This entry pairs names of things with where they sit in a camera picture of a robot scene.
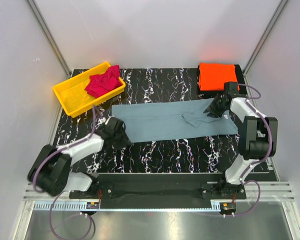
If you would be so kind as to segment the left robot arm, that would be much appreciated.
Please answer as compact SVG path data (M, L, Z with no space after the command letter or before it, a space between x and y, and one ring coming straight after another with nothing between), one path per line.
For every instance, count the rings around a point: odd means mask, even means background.
M105 149L118 151L130 144L125 123L112 116L92 133L72 143L42 147L27 180L35 191L52 197L64 191L80 191L85 197L93 198L98 193L97 184L86 173L71 172L71 167L94 153Z

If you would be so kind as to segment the blue-grey t shirt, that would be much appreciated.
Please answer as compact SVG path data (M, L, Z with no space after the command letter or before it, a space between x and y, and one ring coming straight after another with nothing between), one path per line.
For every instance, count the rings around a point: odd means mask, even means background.
M212 99L176 102L118 104L111 115L122 120L132 143L236 135L229 111L220 118L204 112Z

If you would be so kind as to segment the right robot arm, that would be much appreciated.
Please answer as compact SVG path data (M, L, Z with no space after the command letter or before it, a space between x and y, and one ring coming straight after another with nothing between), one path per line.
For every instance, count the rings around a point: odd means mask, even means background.
M278 120L255 108L250 98L241 94L240 83L226 82L222 94L217 94L205 112L221 118L230 111L240 120L238 126L238 156L215 184L202 185L202 196L231 199L245 198L245 179L258 165L276 153Z

